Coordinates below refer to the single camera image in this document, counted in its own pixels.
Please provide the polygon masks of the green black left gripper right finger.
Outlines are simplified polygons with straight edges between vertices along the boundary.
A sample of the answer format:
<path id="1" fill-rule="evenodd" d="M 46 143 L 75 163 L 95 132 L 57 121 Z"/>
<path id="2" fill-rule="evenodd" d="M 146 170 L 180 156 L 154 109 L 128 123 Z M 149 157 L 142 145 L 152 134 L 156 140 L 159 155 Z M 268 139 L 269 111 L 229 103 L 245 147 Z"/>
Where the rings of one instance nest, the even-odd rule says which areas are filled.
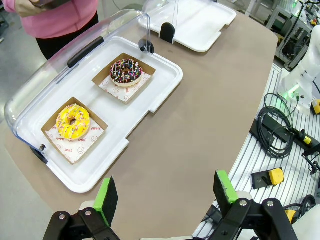
<path id="1" fill-rule="evenodd" d="M 222 220 L 211 235 L 212 240 L 233 240 L 241 229 L 253 230 L 260 240 L 298 238 L 278 199 L 268 198 L 259 204 L 238 197 L 224 170 L 215 171 L 213 192 Z"/>

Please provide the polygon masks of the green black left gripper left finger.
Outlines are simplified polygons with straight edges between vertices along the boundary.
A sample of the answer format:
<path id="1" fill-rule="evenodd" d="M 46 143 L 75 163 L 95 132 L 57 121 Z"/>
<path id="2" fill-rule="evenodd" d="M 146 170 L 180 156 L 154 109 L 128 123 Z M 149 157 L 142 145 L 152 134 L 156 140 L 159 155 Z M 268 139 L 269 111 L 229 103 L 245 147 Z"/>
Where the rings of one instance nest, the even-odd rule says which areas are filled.
<path id="1" fill-rule="evenodd" d="M 93 206 L 71 215 L 55 212 L 44 234 L 44 240 L 118 240 L 111 225 L 118 204 L 118 193 L 112 177 L 102 181 Z"/>

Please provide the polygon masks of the person right hand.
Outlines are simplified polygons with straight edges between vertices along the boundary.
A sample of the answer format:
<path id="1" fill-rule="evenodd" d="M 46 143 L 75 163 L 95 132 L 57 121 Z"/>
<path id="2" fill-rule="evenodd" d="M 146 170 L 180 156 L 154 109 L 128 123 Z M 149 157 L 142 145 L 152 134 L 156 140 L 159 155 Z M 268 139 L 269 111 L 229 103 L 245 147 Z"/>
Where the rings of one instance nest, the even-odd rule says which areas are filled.
<path id="1" fill-rule="evenodd" d="M 21 17 L 26 18 L 36 16 L 40 13 L 46 12 L 44 8 L 34 6 L 29 0 L 15 0 L 15 12 Z"/>

